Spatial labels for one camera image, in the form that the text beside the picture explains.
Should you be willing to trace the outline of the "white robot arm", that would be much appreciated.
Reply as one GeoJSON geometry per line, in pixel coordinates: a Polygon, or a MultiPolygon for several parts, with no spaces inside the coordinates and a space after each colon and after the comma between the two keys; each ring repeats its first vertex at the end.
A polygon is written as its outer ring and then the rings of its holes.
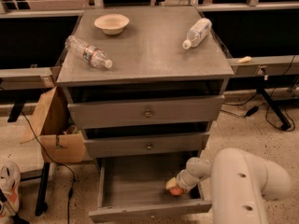
{"type": "Polygon", "coordinates": [[[238,148],[221,150],[214,160],[193,157],[165,189],[174,196],[211,179],[213,224],[268,224],[265,201],[291,193],[288,172],[275,162],[238,148]]]}

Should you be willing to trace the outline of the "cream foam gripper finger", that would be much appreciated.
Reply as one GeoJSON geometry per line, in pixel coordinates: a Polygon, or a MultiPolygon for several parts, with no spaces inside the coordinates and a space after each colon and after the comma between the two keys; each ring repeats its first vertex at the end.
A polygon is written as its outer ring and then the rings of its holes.
{"type": "Polygon", "coordinates": [[[177,180],[174,177],[172,177],[170,180],[166,182],[165,188],[167,190],[170,190],[172,188],[175,188],[176,186],[177,186],[177,180]]]}

